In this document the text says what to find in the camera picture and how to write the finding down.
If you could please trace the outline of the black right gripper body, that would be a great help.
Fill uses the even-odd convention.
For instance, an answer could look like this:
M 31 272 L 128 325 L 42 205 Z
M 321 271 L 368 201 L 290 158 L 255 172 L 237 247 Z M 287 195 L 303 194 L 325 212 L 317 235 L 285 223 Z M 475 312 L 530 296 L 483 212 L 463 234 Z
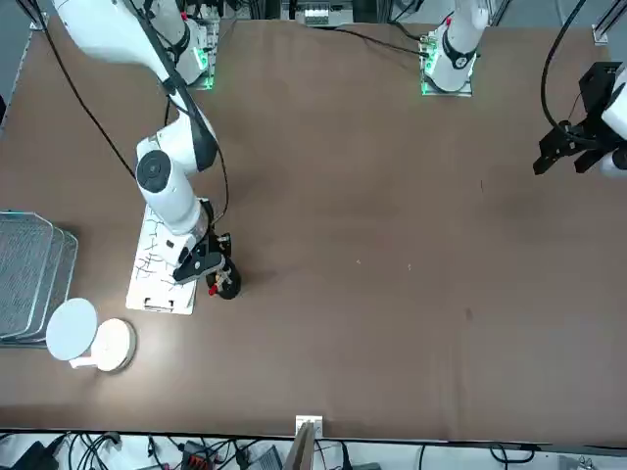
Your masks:
M 223 255 L 231 254 L 231 235 L 229 232 L 225 232 L 222 235 L 217 235 L 215 232 L 216 222 L 215 214 L 212 204 L 207 199 L 200 199 L 201 207 L 207 216 L 208 227 L 205 235 L 200 241 L 200 244 L 207 246 L 207 252 L 220 252 Z

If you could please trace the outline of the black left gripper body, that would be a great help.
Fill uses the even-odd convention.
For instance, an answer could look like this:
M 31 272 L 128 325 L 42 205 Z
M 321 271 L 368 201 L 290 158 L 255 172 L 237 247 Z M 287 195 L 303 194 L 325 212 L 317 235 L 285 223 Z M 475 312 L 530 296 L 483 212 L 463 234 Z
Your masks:
M 600 147 L 610 147 L 621 141 L 602 120 L 602 113 L 610 102 L 613 86 L 621 71 L 620 62 L 595 62 L 583 74 L 579 79 L 579 88 L 585 117 L 566 127 L 570 133 L 594 140 Z

